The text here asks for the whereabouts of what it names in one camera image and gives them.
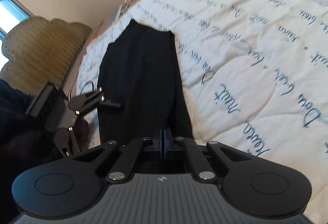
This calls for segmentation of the left forearm dark sleeve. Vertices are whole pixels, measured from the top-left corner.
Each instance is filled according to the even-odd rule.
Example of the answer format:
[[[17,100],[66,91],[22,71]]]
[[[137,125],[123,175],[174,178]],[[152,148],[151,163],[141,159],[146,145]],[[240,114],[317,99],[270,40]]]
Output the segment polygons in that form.
[[[9,223],[19,215],[12,198],[15,178],[29,168],[63,157],[53,134],[26,114],[36,97],[1,80],[1,223]]]

